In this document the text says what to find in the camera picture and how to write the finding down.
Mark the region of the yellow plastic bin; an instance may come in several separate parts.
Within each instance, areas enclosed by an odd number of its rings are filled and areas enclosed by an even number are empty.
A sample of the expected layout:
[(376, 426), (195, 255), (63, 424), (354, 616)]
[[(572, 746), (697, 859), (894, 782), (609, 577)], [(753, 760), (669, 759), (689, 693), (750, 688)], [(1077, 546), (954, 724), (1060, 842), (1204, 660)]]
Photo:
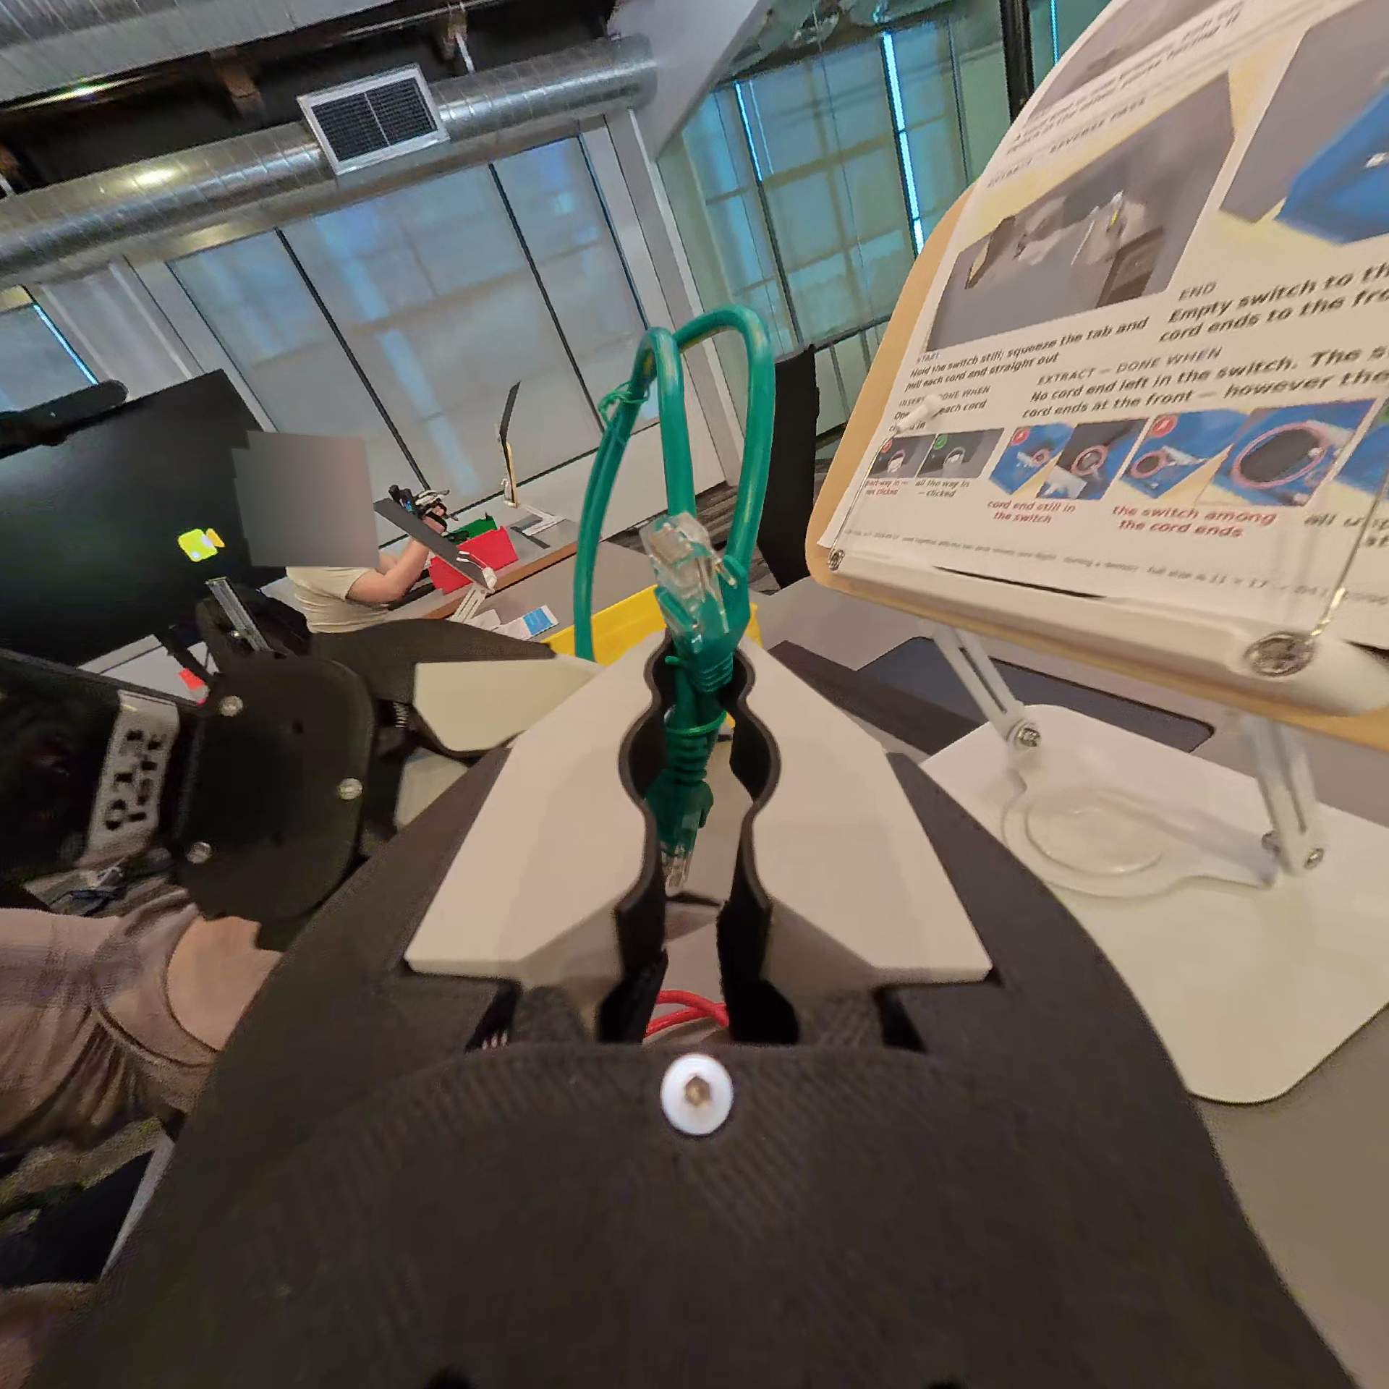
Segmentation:
[[(750, 613), (745, 635), (750, 641), (761, 646), (758, 609), (755, 604)], [(655, 587), (642, 588), (592, 613), (592, 654), (584, 659), (591, 659), (600, 666), (613, 665), (645, 637), (663, 632), (664, 626), (666, 621), (655, 598)], [(573, 626), (544, 634), (539, 637), (539, 641), (558, 654), (578, 655)]]

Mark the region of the red plastic bin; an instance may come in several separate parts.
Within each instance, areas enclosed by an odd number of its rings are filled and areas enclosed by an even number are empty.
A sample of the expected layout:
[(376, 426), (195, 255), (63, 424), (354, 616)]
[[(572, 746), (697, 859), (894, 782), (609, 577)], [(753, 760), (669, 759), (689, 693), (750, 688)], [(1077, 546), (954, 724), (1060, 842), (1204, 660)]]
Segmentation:
[[(517, 565), (517, 552), (509, 529), (481, 530), (476, 535), (461, 538), (453, 546), (472, 566), (458, 569), (434, 554), (428, 560), (425, 574), (431, 587), (442, 594), (459, 593), (465, 588), (478, 588), (484, 594), (492, 594), (500, 587), (501, 573)], [(491, 573), (491, 587), (486, 587), (476, 577), (478, 568)]]

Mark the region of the black monitor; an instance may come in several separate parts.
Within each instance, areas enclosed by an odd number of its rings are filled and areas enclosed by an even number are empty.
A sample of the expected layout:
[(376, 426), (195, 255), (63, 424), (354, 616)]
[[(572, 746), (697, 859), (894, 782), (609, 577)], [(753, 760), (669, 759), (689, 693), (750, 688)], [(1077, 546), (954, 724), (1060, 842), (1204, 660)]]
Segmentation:
[(221, 372), (1, 463), (1, 646), (82, 666), (187, 624), (209, 579), (262, 588), (232, 451), (259, 424)]

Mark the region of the instruction sheet on stand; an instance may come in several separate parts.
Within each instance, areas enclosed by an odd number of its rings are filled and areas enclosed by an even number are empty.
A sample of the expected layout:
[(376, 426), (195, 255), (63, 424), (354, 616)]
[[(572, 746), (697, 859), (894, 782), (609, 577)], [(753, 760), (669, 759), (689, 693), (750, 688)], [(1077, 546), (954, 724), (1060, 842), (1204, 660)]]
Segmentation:
[(993, 732), (927, 770), (1074, 914), (1185, 1087), (1274, 1100), (1385, 1009), (1385, 829), (1321, 804), (1295, 734), (1384, 734), (1385, 646), (1330, 634), (1345, 584), (1312, 627), (1276, 627), (824, 540), (968, 192), (897, 297), (808, 540), (832, 585), (932, 621)]

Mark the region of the silver air duct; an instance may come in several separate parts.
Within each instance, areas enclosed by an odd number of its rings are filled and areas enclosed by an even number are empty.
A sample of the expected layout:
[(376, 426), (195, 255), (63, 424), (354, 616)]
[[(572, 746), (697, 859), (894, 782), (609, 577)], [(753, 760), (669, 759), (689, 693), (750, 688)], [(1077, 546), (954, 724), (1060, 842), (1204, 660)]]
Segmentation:
[(331, 210), (566, 138), (656, 92), (641, 34), (605, 38), (433, 86), (444, 139), (337, 174), (306, 121), (201, 144), (2, 200), (2, 289), (99, 268), (237, 217)]

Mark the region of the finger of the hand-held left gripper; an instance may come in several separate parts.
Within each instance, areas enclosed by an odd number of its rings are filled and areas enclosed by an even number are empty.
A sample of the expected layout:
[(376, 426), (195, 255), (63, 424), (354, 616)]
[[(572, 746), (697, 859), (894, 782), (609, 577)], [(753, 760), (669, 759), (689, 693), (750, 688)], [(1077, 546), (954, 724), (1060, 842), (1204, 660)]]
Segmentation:
[(386, 627), (373, 691), (436, 752), (465, 757), (517, 737), (587, 685), (598, 666), (476, 627)]
[(442, 754), (417, 749), (403, 762), (395, 790), (392, 826), (404, 829), (456, 781), (465, 776), (475, 760), (453, 759)]

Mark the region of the person's left forearm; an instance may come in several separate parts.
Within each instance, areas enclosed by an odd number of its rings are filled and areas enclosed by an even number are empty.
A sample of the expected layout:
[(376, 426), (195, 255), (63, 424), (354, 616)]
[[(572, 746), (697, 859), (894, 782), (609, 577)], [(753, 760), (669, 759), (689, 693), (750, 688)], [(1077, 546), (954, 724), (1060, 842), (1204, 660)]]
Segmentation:
[(2, 1156), (189, 1115), (279, 964), (259, 932), (175, 889), (104, 917), (4, 909)]

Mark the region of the printed instruction sheet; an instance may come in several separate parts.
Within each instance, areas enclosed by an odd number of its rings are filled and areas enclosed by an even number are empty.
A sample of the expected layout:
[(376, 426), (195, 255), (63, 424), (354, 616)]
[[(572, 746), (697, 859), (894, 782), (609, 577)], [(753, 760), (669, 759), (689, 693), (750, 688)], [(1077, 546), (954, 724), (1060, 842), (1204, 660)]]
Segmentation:
[(972, 183), (844, 558), (1385, 646), (1387, 5), (1111, 3)]

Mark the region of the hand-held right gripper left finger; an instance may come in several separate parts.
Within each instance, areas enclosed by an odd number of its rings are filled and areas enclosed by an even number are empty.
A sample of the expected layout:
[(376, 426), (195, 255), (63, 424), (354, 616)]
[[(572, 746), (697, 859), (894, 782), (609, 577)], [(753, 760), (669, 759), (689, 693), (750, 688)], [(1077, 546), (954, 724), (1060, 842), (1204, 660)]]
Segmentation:
[(480, 762), (480, 801), (425, 907), (415, 975), (564, 993), (598, 1040), (638, 1043), (666, 973), (666, 889), (644, 790), (664, 759), (663, 637), (595, 666), (556, 657), (562, 701)]

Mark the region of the white vent grille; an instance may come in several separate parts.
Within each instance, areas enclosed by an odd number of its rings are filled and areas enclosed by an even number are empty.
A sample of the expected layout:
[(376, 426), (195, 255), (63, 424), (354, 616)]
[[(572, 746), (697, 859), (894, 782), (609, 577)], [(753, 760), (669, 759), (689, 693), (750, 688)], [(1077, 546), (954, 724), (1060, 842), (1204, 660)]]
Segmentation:
[(448, 141), (417, 64), (298, 95), (297, 105), (339, 178)]

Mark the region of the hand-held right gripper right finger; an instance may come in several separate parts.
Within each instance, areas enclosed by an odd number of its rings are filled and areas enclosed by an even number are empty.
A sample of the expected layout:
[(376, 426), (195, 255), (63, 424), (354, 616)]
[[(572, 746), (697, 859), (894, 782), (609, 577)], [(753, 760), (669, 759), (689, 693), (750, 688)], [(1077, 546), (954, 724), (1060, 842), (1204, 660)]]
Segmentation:
[(908, 796), (919, 767), (761, 649), (738, 651), (722, 706), (752, 801), (717, 917), (728, 1031), (800, 1036), (832, 995), (983, 981), (991, 962)]

